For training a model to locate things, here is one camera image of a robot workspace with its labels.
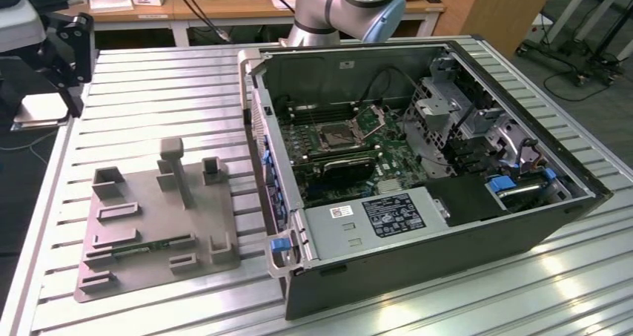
power supply label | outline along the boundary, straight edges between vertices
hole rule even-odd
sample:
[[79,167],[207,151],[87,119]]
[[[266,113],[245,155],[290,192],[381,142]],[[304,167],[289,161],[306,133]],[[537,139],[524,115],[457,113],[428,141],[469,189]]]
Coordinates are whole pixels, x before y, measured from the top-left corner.
[[426,227],[409,194],[365,201],[362,207],[378,237]]

side panel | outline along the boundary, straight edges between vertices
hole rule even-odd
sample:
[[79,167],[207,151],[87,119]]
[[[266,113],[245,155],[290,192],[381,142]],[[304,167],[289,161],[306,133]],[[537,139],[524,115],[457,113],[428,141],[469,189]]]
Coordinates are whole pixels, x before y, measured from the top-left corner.
[[289,276],[285,319],[325,309],[526,252],[601,200],[590,199]]

motherboard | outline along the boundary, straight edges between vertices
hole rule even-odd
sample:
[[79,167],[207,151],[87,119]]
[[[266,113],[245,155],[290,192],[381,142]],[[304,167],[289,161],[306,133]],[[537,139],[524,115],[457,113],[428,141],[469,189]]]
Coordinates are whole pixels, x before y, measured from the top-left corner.
[[[428,178],[406,143],[401,113],[373,104],[348,109],[293,112],[281,126],[306,207],[413,188]],[[332,121],[336,115],[342,119]]]

wheel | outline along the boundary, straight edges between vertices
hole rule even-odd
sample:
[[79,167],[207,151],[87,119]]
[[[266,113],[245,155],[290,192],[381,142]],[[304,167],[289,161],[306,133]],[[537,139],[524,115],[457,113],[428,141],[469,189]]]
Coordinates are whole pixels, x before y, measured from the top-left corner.
[[578,75],[576,77],[576,82],[574,82],[576,86],[581,87],[582,85],[585,85],[585,83],[586,83],[586,76]]
[[516,49],[516,55],[517,56],[524,56],[524,54],[529,51],[528,47],[525,47],[525,45],[521,45],[517,49]]

sticker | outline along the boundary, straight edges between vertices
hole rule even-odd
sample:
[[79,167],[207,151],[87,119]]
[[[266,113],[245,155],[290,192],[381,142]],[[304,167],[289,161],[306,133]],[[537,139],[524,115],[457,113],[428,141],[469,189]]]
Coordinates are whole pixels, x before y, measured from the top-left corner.
[[332,214],[332,219],[337,219],[338,217],[345,217],[354,214],[349,205],[340,206],[338,208],[330,208],[329,213]]
[[365,201],[362,208],[380,238],[426,227],[409,194]]
[[168,15],[139,15],[140,19],[168,19]]

